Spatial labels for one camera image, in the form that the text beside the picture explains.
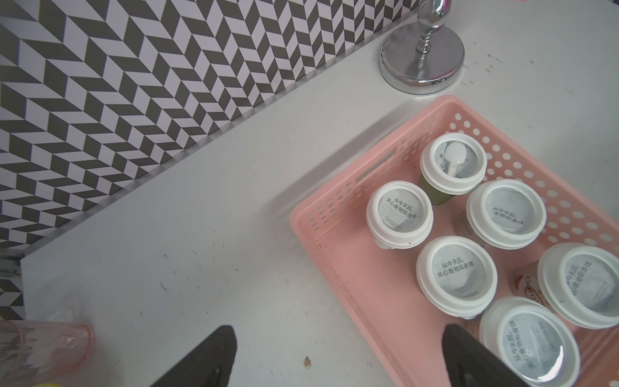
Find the pink perforated plastic basket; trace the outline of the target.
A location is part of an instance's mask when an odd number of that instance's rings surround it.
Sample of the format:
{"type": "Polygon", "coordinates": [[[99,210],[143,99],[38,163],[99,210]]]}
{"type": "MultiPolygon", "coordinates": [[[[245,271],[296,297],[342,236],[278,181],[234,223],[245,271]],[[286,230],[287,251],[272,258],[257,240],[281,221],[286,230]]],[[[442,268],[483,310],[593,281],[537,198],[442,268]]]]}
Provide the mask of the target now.
{"type": "Polygon", "coordinates": [[[372,350],[399,386],[447,386],[442,335],[455,318],[439,311],[418,287],[419,248],[386,250],[370,232],[371,195],[392,181],[417,182],[419,159],[447,132],[470,135],[489,158],[489,180],[512,178],[543,199],[547,222],[519,250],[490,248],[498,270],[498,298],[511,294],[515,269],[558,243],[618,251],[618,223],[482,115],[454,96],[436,99],[301,202],[291,227],[346,307],[372,350]]]}

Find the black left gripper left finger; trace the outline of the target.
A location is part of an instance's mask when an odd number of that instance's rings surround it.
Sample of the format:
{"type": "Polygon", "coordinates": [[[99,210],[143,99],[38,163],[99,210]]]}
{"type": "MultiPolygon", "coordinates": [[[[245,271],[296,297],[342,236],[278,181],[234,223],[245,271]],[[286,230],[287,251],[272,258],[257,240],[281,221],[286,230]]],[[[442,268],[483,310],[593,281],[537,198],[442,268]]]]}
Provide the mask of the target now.
{"type": "Polygon", "coordinates": [[[233,327],[218,327],[152,387],[226,387],[236,353],[237,339],[233,327]]]}

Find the green yogurt cup white lid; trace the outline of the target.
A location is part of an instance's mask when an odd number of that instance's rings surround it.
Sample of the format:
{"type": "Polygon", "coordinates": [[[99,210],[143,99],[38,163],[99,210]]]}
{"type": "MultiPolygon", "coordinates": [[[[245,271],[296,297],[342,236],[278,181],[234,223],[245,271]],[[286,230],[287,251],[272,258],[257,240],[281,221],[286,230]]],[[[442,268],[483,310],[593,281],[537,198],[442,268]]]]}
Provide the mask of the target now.
{"type": "Polygon", "coordinates": [[[481,144],[462,133],[441,135],[422,151],[419,186],[434,206],[456,196],[472,193],[483,181],[488,167],[481,144]]]}

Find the white lid yogurt cup right-near-basket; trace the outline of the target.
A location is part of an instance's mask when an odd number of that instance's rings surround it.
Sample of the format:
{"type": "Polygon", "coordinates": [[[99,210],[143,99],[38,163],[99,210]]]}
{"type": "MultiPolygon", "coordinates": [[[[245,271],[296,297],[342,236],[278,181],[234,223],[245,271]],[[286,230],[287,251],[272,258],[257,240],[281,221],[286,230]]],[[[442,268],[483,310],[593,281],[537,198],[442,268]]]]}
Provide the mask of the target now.
{"type": "Polygon", "coordinates": [[[472,191],[455,232],[483,247],[519,250],[537,239],[546,218],[543,200],[527,184],[495,180],[472,191]]]}

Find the red label yogurt cup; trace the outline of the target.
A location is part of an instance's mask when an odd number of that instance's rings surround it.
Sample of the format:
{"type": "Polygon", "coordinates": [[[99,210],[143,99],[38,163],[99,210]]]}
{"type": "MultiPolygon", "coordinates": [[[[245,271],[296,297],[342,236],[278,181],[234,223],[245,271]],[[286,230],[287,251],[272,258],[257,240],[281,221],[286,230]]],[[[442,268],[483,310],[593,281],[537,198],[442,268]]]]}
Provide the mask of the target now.
{"type": "Polygon", "coordinates": [[[510,288],[590,330],[618,325],[618,258],[581,243],[559,243],[515,269],[510,288]]]}

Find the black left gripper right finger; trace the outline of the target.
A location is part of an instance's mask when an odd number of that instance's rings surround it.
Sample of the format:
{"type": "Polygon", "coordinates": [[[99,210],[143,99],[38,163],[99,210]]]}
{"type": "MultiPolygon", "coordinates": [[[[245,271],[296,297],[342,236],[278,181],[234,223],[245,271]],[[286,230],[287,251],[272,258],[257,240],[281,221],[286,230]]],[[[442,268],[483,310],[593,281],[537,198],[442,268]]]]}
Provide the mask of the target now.
{"type": "Polygon", "coordinates": [[[460,325],[446,325],[442,351],[451,386],[527,386],[460,325]]]}

